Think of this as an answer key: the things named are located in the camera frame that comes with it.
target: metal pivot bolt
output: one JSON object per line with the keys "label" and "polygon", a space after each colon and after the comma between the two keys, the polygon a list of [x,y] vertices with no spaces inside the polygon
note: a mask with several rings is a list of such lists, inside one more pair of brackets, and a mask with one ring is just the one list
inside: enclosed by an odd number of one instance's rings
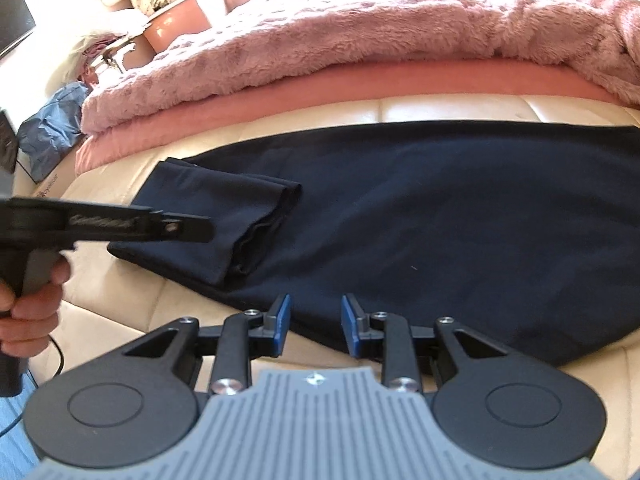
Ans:
{"label": "metal pivot bolt", "polygon": [[398,377],[391,380],[389,389],[402,393],[415,393],[418,391],[418,383],[411,377]]}
{"label": "metal pivot bolt", "polygon": [[217,395],[235,395],[242,390],[244,386],[235,379],[218,379],[211,385],[211,391]]}

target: black circular base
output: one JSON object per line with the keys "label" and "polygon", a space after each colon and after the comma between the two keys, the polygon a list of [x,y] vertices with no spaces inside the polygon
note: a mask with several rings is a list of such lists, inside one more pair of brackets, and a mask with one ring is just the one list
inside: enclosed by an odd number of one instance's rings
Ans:
{"label": "black circular base", "polygon": [[81,468],[148,460],[179,442],[198,418],[193,391],[136,359],[120,369],[89,363],[43,384],[24,412],[36,454]]}
{"label": "black circular base", "polygon": [[471,362],[432,403],[458,446],[516,469],[551,469],[593,455],[606,424],[593,390],[522,355]]}

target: black cable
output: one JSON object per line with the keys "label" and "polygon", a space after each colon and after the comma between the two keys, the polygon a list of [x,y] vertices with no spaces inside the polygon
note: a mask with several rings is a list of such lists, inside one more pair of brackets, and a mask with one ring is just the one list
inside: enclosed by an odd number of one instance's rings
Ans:
{"label": "black cable", "polygon": [[[58,369],[56,370],[56,373],[53,374],[53,377],[57,377],[58,375],[60,375],[62,373],[62,369],[65,367],[65,355],[63,354],[62,348],[60,348],[60,345],[58,344],[58,342],[55,339],[53,339],[52,336],[49,336],[49,339],[51,339],[51,342],[53,343],[53,346],[56,347],[56,350],[58,351],[58,355],[60,356],[60,364],[58,365]],[[34,386],[37,388],[38,384],[36,383],[36,381],[33,378],[32,374],[31,374],[31,380],[33,381]],[[18,424],[20,424],[20,421],[22,420],[22,415],[23,414],[24,414],[24,412],[22,412],[20,415],[15,417],[15,420],[11,424],[9,424],[6,428],[4,428],[4,430],[0,431],[0,438],[4,437],[13,428],[15,428]]]}
{"label": "black cable", "polygon": [[36,382],[36,378],[31,373],[31,370],[27,370],[27,375],[31,379],[31,382],[33,383],[33,387],[37,390],[39,388],[39,386],[38,386],[38,383]]}
{"label": "black cable", "polygon": [[37,184],[37,182],[36,182],[36,181],[33,179],[33,177],[31,176],[31,173],[29,173],[29,172],[27,171],[27,168],[25,168],[19,160],[17,160],[17,159],[16,159],[16,162],[18,163],[18,166],[20,166],[20,167],[24,170],[24,172],[25,172],[25,173],[27,174],[27,176],[31,179],[31,181],[32,181],[34,184]]}

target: beige leather couch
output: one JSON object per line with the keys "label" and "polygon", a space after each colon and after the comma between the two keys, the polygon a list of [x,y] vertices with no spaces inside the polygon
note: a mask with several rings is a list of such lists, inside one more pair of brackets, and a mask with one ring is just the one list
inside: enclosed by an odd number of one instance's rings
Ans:
{"label": "beige leather couch", "polygon": [[[60,198],[70,184],[76,179],[76,152],[80,146],[76,145],[65,155],[60,163],[38,184],[21,166],[15,168],[13,196],[36,196],[39,198]],[[23,167],[29,168],[29,157],[20,152],[18,160]]]}
{"label": "beige leather couch", "polygon": [[[139,153],[81,175],[63,197],[128,204],[158,160],[191,156],[239,140],[339,124],[448,119],[640,127],[638,111],[575,98],[431,95],[349,102],[219,128]],[[66,287],[62,322],[55,332],[66,356],[67,369],[177,317],[197,316],[202,324],[221,324],[226,316],[235,312],[147,270],[117,260],[105,246],[104,243],[81,243],[70,256],[74,276]],[[203,368],[199,388],[205,384],[210,363],[207,361]],[[283,357],[277,361],[257,360],[254,377],[255,372],[271,367],[369,364],[290,333]],[[49,349],[34,359],[32,366],[37,380],[48,378],[58,366],[55,350]],[[607,431],[594,463],[612,479],[628,478],[640,466],[640,331],[571,364],[566,371],[594,387],[607,407]]]}

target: finger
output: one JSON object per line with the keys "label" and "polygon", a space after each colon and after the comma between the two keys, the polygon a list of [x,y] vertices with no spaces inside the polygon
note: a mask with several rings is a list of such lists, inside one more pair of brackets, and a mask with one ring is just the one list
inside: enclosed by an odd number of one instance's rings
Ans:
{"label": "finger", "polygon": [[64,256],[60,255],[60,259],[53,266],[53,269],[51,269],[51,283],[62,285],[68,282],[70,277],[71,265]]}
{"label": "finger", "polygon": [[12,357],[36,357],[49,346],[49,337],[41,337],[30,341],[3,341],[2,352]]}
{"label": "finger", "polygon": [[39,319],[36,321],[12,318],[0,319],[0,341],[15,342],[39,339],[49,335],[57,326],[57,312],[47,317],[47,319]]}
{"label": "finger", "polygon": [[11,288],[0,280],[0,312],[11,309],[15,303],[15,294]]}
{"label": "finger", "polygon": [[47,283],[38,292],[18,298],[11,310],[14,319],[47,319],[60,307],[62,285]]}

